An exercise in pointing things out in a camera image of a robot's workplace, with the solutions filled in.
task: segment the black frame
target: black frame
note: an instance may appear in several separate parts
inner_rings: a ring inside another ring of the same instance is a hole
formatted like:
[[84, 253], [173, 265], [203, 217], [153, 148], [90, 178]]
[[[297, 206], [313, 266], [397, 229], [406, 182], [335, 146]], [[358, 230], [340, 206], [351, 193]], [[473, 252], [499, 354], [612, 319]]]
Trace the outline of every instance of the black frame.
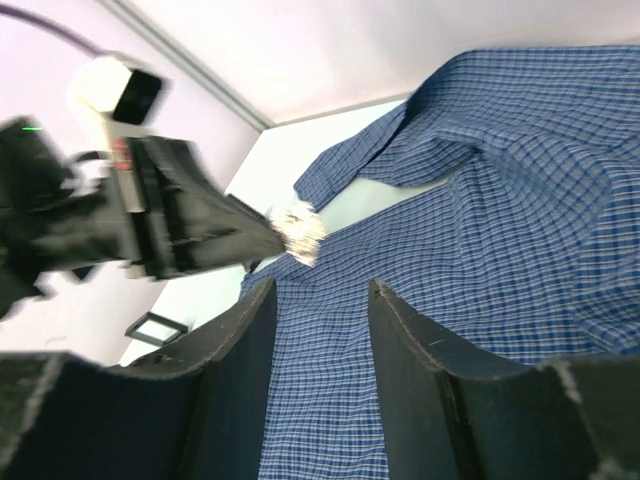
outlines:
[[517, 364], [378, 280], [369, 329], [391, 480], [637, 478], [640, 356]]
[[[171, 335], [166, 340], [160, 340], [158, 338], [152, 337], [151, 335], [147, 335], [141, 333], [139, 331], [140, 327], [142, 327], [145, 323], [152, 321], [158, 323], [162, 326], [169, 327], [176, 331], [173, 335]], [[124, 333], [125, 337], [132, 338], [134, 340], [140, 340], [141, 342], [148, 343], [150, 345], [154, 345], [156, 347], [165, 347], [172, 342], [175, 342], [180, 337], [185, 336], [189, 333], [189, 327], [182, 323], [175, 322], [173, 320], [169, 320], [163, 316], [158, 315], [157, 313], [147, 312], [140, 319], [138, 319], [135, 323], [133, 323], [127, 331]]]
[[0, 352], [0, 478], [256, 480], [276, 299], [265, 280], [127, 367]]

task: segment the black cable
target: black cable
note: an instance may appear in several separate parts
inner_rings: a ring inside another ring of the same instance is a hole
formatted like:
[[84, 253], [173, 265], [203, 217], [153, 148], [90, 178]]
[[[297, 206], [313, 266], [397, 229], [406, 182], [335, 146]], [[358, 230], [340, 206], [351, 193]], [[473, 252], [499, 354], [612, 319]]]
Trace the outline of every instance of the black cable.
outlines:
[[70, 164], [78, 164], [83, 162], [89, 162], [92, 160], [108, 160], [109, 153], [108, 152], [82, 152], [76, 153], [73, 157], [71, 157]]
[[65, 40], [76, 48], [79, 48], [83, 52], [87, 53], [91, 57], [97, 57], [102, 53], [98, 47], [93, 45], [91, 42], [85, 40], [81, 36], [67, 30], [66, 28], [58, 25], [51, 20], [48, 20], [44, 17], [36, 15], [34, 13], [26, 12], [24, 10], [20, 10], [18, 8], [10, 7], [9, 5], [0, 4], [0, 15], [15, 18], [16, 20], [20, 20], [22, 22], [29, 23], [37, 28], [45, 30], [52, 35], [55, 35], [62, 40]]

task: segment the white wall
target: white wall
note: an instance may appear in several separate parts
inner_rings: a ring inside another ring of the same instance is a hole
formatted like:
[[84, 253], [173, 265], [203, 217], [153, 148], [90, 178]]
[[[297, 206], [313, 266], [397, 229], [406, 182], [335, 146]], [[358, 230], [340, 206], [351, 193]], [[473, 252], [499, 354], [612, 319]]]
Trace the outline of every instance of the white wall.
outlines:
[[639, 0], [118, 1], [275, 123], [405, 94], [473, 48], [640, 40]]
[[[258, 134], [183, 75], [153, 48], [89, 0], [3, 0], [45, 15], [99, 46], [121, 50], [152, 64], [173, 81], [154, 121], [159, 134], [197, 142], [205, 170], [223, 187]], [[91, 150], [65, 105], [65, 89], [88, 59], [66, 43], [0, 17], [0, 122], [34, 114], [63, 154]], [[87, 284], [53, 274], [53, 300], [24, 302], [0, 323], [0, 350], [70, 349], [115, 363], [128, 345], [123, 332], [147, 311], [162, 284], [127, 280], [117, 265], [103, 266]]]

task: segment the white table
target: white table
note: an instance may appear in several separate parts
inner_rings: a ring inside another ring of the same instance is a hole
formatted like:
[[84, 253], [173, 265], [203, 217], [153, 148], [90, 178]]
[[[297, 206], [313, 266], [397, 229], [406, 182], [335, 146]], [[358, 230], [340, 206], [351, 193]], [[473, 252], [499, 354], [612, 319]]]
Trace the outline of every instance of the white table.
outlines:
[[[293, 184], [327, 148], [345, 140], [384, 115], [399, 102], [309, 120], [264, 132], [233, 178], [231, 193], [258, 212], [287, 206], [297, 199]], [[333, 199], [320, 216], [335, 232], [391, 205], [435, 188], [444, 181], [418, 188], [399, 189], [365, 179], [353, 181]], [[263, 262], [263, 268], [269, 262]], [[230, 308], [240, 294], [245, 275], [240, 266], [215, 270], [168, 282], [152, 312], [198, 328]], [[133, 340], [120, 364], [128, 365], [156, 347]]]

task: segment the blue plaid shirt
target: blue plaid shirt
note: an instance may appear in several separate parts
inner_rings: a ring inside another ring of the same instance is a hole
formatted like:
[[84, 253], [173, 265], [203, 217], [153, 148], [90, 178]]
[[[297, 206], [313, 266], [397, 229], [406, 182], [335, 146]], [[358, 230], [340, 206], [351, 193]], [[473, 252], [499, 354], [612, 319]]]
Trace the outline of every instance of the blue plaid shirt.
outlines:
[[300, 198], [356, 176], [443, 187], [284, 257], [261, 479], [388, 478], [367, 324], [378, 278], [498, 355], [640, 353], [640, 48], [475, 51], [323, 153]]

